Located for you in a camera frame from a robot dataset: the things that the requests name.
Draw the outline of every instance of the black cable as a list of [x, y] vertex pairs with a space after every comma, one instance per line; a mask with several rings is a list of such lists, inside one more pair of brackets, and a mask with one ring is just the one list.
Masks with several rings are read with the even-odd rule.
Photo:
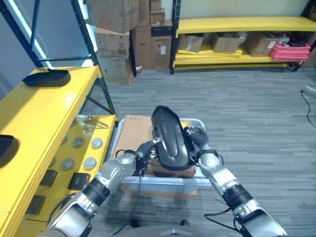
[[138, 186], [138, 193], [137, 193], [137, 198], [136, 198], [136, 201], [135, 201], [135, 204], [134, 204], [134, 207], [133, 207], [133, 210], [132, 212], [130, 213], [129, 215], [129, 218], [126, 220], [126, 222], [124, 223], [124, 225], [121, 226], [121, 228], [119, 228], [117, 231], [115, 231], [113, 234], [110, 235], [110, 237], [118, 234], [121, 230], [124, 229], [124, 227], [130, 222], [130, 220], [132, 219], [133, 215], [134, 215], [134, 212], [135, 212], [135, 209], [137, 207], [137, 203], [138, 203], [138, 199], [139, 199], [139, 196], [140, 196], [140, 187], [141, 187], [141, 181], [142, 181], [142, 175], [144, 176], [144, 169], [141, 169], [139, 171], [139, 186]]
[[227, 208], [225, 211], [220, 211], [220, 212], [217, 212], [217, 213], [204, 214], [204, 216], [219, 216], [219, 215], [225, 214], [226, 212], [229, 212], [230, 210], [231, 210], [230, 208]]
[[239, 230], [238, 230], [238, 229], [235, 229], [235, 228], [233, 228], [233, 227], [230, 227], [230, 226], [224, 225], [224, 224], [222, 224], [222, 223], [220, 223], [220, 222], [218, 222], [218, 221], [215, 221], [215, 220], [213, 220], [213, 219], [207, 217], [205, 214], [204, 214], [204, 217], [205, 217], [207, 220], [211, 221], [211, 222], [214, 222], [214, 223], [216, 223], [216, 224], [218, 224], [218, 225], [220, 225], [220, 226], [226, 227], [226, 228], [228, 228], [228, 229], [237, 231], [237, 232], [239, 233]]
[[236, 226], [236, 218], [234, 218], [233, 224], [234, 224], [235, 229], [238, 230], [238, 228], [237, 228], [237, 226]]
[[63, 199], [61, 199], [52, 209], [52, 211], [50, 212], [49, 216], [48, 216], [48, 219], [47, 219], [47, 223], [46, 223], [46, 226], [48, 226], [54, 212], [57, 210], [57, 208], [69, 197], [75, 195], [76, 193], [72, 193], [72, 194], [68, 194], [66, 195]]
[[223, 157], [221, 155], [219, 155], [219, 156], [222, 159], [222, 166], [224, 166], [224, 159], [223, 159]]
[[303, 92], [304, 92], [304, 91], [301, 90], [301, 95], [302, 95], [303, 99], [305, 100], [305, 102], [306, 102], [307, 105], [308, 105], [308, 113], [307, 113], [307, 115], [306, 115], [307, 120], [308, 120], [308, 122], [310, 122], [310, 124], [311, 124], [314, 128], [316, 128], [316, 126], [312, 123], [312, 121], [311, 121], [310, 118], [309, 118], [309, 114], [310, 114], [310, 112], [311, 112], [311, 107], [310, 107], [310, 104], [308, 103], [307, 99], [306, 99], [305, 96], [303, 95]]
[[125, 151], [126, 151], [126, 150], [124, 150], [124, 149], [117, 150], [117, 152], [115, 152], [115, 157], [118, 156], [119, 152], [125, 152]]

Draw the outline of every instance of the black oval object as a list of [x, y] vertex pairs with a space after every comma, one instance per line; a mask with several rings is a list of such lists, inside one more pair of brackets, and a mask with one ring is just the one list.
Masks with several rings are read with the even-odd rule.
[[22, 80], [27, 86], [55, 87], [66, 85], [70, 81], [68, 70], [52, 70], [48, 72], [35, 73]]
[[162, 167], [180, 171], [189, 169], [193, 162], [193, 144], [185, 134], [178, 116], [165, 106], [156, 107], [152, 115], [153, 137], [163, 139], [157, 144], [158, 161]]
[[19, 150], [19, 141], [11, 135], [0, 135], [0, 168], [8, 164]]

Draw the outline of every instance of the round metal part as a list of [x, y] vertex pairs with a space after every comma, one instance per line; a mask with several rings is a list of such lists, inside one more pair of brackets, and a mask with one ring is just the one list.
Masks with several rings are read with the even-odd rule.
[[78, 148], [84, 145], [84, 139], [82, 137], [77, 137], [73, 140], [73, 146]]
[[83, 167], [89, 170], [93, 169], [96, 165], [97, 165], [97, 161], [95, 160], [94, 157], [88, 157], [83, 162]]
[[102, 139], [99, 138], [99, 137], [94, 138], [94, 139], [92, 140], [92, 142], [91, 142], [91, 146], [92, 146], [92, 148], [94, 148], [94, 149], [98, 149], [98, 148], [102, 147], [102, 145], [103, 145], [103, 141], [102, 141]]
[[60, 168], [62, 170], [70, 170], [74, 167], [75, 161], [71, 158], [67, 158], [63, 160], [63, 162], [60, 164]]
[[60, 145], [65, 144], [68, 141], [68, 138], [66, 136], [64, 136], [63, 140], [61, 141]]
[[49, 167], [52, 167], [54, 164], [56, 163], [56, 158], [53, 157], [53, 159], [51, 160]]

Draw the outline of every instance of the gray carpet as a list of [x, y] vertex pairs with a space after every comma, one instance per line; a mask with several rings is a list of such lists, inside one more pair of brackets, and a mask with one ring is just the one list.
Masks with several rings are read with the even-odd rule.
[[[126, 114], [150, 116], [157, 105], [166, 105], [180, 117], [205, 123], [210, 143], [245, 188], [285, 228], [289, 236], [316, 236], [315, 129], [308, 123], [307, 104], [300, 90], [313, 85], [315, 71], [301, 69], [216, 70], [180, 72], [147, 70], [131, 86], [109, 86], [119, 119]], [[93, 97], [105, 102], [100, 87]], [[315, 123], [315, 96], [306, 93]], [[87, 102], [83, 113], [102, 114]], [[117, 191], [93, 219], [90, 236], [108, 236], [130, 214], [135, 197]], [[203, 188], [193, 200], [141, 197], [135, 218], [141, 225], [192, 225], [237, 232], [211, 223], [204, 213], [226, 206], [217, 193]], [[216, 218], [232, 226], [231, 213]]]

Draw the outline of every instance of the pink crate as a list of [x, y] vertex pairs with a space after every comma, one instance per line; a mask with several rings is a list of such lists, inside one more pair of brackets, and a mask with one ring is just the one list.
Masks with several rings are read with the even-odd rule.
[[282, 57], [308, 57], [310, 54], [309, 51], [275, 51], [274, 49], [271, 51], [270, 56], [282, 56]]
[[297, 51], [310, 51], [311, 47], [308, 44], [305, 44], [304, 47], [283, 47], [280, 45], [275, 44], [273, 50], [277, 52], [297, 52]]
[[306, 57], [290, 57], [290, 56], [277, 56], [277, 55], [274, 55], [272, 56], [270, 54], [270, 57], [273, 59], [273, 60], [276, 60], [276, 61], [283, 61], [283, 62], [300, 62], [300, 61], [306, 61], [308, 59], [308, 56]]

